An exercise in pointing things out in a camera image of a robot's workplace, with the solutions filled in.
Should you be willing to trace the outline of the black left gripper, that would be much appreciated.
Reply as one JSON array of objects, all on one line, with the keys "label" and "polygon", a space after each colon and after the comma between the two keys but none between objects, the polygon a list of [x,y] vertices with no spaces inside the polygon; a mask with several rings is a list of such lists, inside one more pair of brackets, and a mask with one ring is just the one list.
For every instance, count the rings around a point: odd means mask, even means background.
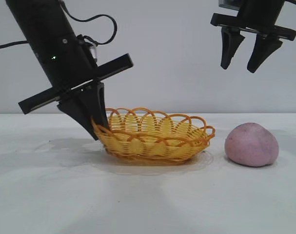
[{"label": "black left gripper", "polygon": [[[69,34],[48,42],[35,50],[35,55],[51,83],[44,90],[21,102],[19,106],[28,114],[51,102],[59,101],[57,108],[75,120],[87,133],[98,140],[95,124],[108,127],[104,101],[104,84],[100,81],[133,67],[129,54],[100,66],[97,65],[96,42],[89,36]],[[80,88],[85,84],[93,87]]]}]

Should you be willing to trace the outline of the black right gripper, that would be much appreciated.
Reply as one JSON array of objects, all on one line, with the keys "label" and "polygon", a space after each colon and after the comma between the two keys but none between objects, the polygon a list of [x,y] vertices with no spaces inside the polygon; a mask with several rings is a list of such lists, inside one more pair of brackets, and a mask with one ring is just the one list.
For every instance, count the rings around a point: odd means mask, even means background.
[{"label": "black right gripper", "polygon": [[257,34],[247,70],[255,73],[260,65],[283,42],[279,39],[294,40],[296,31],[276,25],[276,20],[285,1],[283,0],[220,0],[219,7],[237,10],[236,16],[213,13],[211,24],[220,26],[222,54],[220,66],[227,69],[238,47],[245,37],[240,30]]}]

